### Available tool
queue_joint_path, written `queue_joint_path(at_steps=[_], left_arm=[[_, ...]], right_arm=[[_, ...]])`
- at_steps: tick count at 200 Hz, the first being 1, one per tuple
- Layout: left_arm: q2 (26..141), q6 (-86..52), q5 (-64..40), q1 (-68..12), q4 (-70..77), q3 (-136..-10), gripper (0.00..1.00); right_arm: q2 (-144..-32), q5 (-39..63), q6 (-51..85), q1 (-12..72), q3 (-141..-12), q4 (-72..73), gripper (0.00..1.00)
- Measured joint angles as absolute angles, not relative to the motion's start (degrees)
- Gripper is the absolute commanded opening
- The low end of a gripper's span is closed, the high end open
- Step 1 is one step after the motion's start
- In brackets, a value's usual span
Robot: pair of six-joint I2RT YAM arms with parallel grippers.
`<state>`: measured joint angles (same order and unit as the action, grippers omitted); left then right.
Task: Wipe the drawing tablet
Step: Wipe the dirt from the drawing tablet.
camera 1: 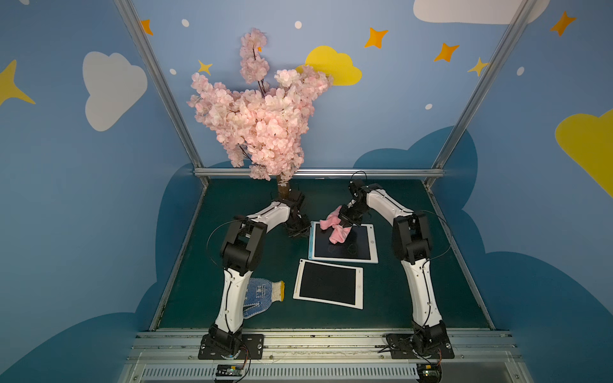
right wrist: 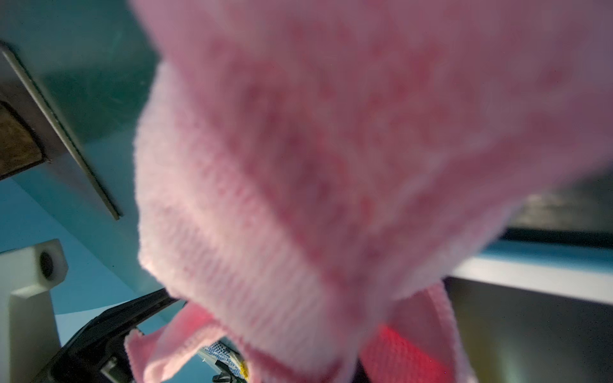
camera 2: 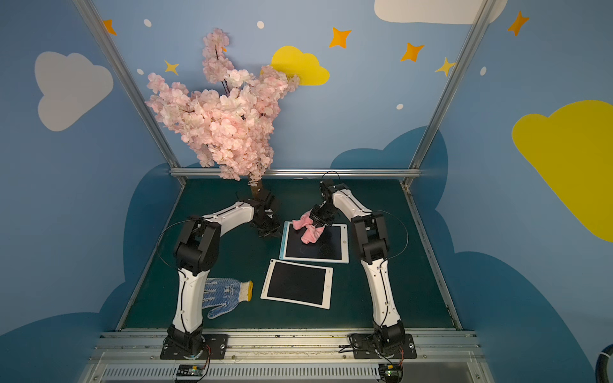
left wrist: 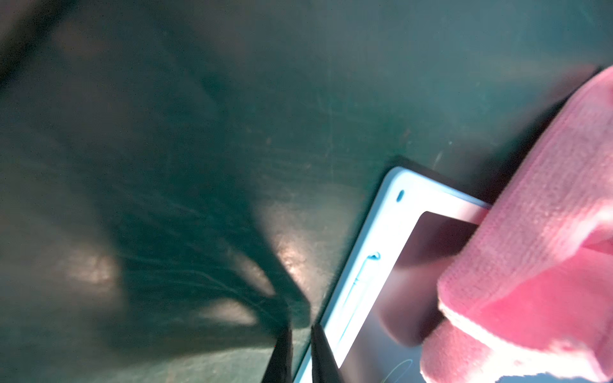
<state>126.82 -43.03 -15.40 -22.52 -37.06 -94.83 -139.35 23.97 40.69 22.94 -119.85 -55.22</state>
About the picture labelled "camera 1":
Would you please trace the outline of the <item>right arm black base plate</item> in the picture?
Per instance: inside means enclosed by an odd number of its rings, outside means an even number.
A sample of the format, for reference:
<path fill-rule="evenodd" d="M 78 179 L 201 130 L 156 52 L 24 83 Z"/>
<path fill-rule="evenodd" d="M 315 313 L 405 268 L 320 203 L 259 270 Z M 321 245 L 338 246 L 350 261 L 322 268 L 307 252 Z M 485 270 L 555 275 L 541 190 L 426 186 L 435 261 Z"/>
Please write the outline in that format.
<path fill-rule="evenodd" d="M 390 352 L 392 359 L 427 359 L 429 361 L 455 359 L 453 347 L 449 342 L 426 346 L 419 352 L 412 338 L 411 334 L 388 333 L 384 335 L 386 350 Z"/>

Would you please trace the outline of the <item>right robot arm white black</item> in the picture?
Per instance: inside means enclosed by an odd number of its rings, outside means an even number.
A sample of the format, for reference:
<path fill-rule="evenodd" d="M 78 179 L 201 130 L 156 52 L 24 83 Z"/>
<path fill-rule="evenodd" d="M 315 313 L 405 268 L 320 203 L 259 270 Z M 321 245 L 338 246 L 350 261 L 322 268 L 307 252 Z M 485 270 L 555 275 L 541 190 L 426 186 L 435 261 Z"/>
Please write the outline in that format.
<path fill-rule="evenodd" d="M 369 211 L 378 212 L 392 228 L 391 246 L 400 261 L 410 289 L 413 335 L 410 349 L 419 357 L 452 355 L 453 348 L 447 328 L 437 307 L 431 279 L 433 247 L 428 218 L 392 198 L 379 184 L 351 180 L 349 204 L 344 204 L 338 218 L 341 225 L 351 228 L 362 223 Z"/>

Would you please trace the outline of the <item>pink cloth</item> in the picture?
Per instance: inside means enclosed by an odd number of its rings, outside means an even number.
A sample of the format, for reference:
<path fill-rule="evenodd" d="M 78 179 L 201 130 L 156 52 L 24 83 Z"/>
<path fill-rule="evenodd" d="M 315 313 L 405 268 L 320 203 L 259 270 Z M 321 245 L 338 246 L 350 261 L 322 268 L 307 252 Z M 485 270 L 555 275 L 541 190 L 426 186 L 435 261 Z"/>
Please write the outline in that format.
<path fill-rule="evenodd" d="M 351 232 L 351 226 L 344 227 L 339 218 L 341 208 L 341 205 L 338 206 L 325 220 L 319 220 L 319 226 L 323 231 L 330 228 L 332 229 L 332 233 L 329 237 L 331 244 L 344 244 Z"/>

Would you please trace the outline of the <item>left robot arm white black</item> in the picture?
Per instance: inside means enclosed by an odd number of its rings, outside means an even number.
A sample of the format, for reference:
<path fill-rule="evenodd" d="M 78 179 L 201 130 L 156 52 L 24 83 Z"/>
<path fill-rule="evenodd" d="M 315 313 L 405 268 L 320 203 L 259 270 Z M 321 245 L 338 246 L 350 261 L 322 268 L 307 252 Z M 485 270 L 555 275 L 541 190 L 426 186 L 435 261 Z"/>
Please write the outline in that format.
<path fill-rule="evenodd" d="M 223 294 L 215 322 L 201 341 L 198 358 L 234 359 L 247 352 L 243 341 L 244 303 L 247 287 L 263 257 L 268 232 L 284 225 L 289 236 L 300 236 L 310 227 L 301 212 L 305 196 L 291 190 L 285 199 L 275 199 L 259 212 L 238 215 L 229 224 L 220 250 L 223 268 Z"/>

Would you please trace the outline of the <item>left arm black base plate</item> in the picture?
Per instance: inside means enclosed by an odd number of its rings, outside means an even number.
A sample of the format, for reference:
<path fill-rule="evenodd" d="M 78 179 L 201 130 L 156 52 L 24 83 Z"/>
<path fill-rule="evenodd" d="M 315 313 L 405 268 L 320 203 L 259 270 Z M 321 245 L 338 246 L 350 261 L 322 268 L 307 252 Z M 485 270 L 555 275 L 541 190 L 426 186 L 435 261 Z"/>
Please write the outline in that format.
<path fill-rule="evenodd" d="M 263 357 L 262 334 L 206 334 L 201 340 L 199 360 L 260 360 Z"/>

